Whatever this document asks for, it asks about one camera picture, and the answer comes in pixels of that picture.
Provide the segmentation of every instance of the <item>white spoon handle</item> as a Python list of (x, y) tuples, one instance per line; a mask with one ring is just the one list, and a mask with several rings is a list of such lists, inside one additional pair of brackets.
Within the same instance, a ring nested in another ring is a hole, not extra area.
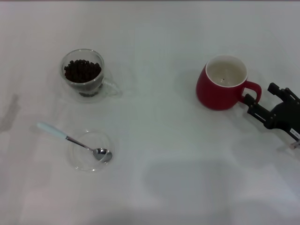
[(61, 139), (66, 139), (67, 135), (62, 132), (61, 130), (58, 130), (57, 128), (49, 125), (49, 124), (46, 124), (44, 122), (39, 122), (37, 123), (37, 127), (56, 136), (56, 137), (60, 137)]

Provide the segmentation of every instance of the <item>spoon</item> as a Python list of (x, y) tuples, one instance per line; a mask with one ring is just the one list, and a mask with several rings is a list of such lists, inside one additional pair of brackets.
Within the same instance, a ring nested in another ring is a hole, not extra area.
[(70, 142), (73, 142), (75, 144), (78, 144), (81, 147), (84, 147), (84, 148), (90, 150), (93, 153), (93, 156), (97, 160), (103, 160), (103, 163), (109, 162), (113, 157), (113, 154), (111, 153), (111, 151), (104, 149), (104, 148), (92, 149), (92, 148), (86, 146), (85, 144), (82, 144), (79, 141), (73, 139), (72, 137), (69, 137), (68, 135), (63, 133), (61, 130), (58, 130), (57, 128), (55, 128), (49, 124), (46, 124), (44, 122), (37, 123), (37, 127), (56, 136), (56, 137), (59, 137), (61, 139), (66, 139)]

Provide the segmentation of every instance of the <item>mug handle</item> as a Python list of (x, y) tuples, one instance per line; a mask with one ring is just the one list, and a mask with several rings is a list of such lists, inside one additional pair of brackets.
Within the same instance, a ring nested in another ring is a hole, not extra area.
[[(257, 83), (253, 83), (250, 81), (245, 81), (245, 88), (251, 89), (256, 92), (255, 102), (258, 103), (262, 96), (262, 88)], [(245, 97), (242, 96), (240, 102), (244, 103)]]
[(121, 94), (121, 89), (118, 87), (117, 83), (114, 81), (104, 77), (102, 84), (109, 86), (111, 89), (113, 89), (113, 92), (110, 94), (110, 96), (116, 96)]

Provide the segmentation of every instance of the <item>table surface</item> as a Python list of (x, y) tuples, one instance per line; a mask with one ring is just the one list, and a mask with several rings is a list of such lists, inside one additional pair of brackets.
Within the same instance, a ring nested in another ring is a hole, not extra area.
[[(299, 2), (1, 2), (2, 225), (298, 225), (300, 161), (287, 134), (247, 108), (214, 112), (195, 96), (205, 62), (240, 57), (262, 86), (300, 96)], [(67, 99), (59, 63), (99, 52), (123, 96)], [(97, 173), (66, 161), (68, 134), (105, 131), (113, 161)]]

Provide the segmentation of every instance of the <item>small glass dish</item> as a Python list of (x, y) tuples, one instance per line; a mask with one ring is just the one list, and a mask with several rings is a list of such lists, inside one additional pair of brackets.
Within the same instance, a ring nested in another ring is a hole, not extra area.
[[(76, 60), (86, 60), (93, 62), (94, 64), (99, 63), (101, 72), (91, 81), (85, 83), (72, 82), (66, 78), (64, 68), (70, 63), (70, 61)], [(61, 61), (60, 76), (77, 94), (85, 98), (96, 96), (103, 86), (109, 86), (113, 90), (111, 95), (120, 94), (118, 85), (113, 80), (108, 79), (105, 75), (104, 60), (102, 56), (91, 49), (77, 49), (68, 53)]]
[[(114, 153), (113, 143), (104, 132), (98, 130), (84, 130), (73, 137), (79, 142), (86, 144), (90, 148), (105, 148), (112, 154)], [(78, 170), (86, 172), (96, 172), (101, 170), (109, 162), (105, 162), (105, 155), (103, 160), (97, 160), (93, 153), (77, 144), (70, 142), (67, 148), (67, 160), (70, 164)]]

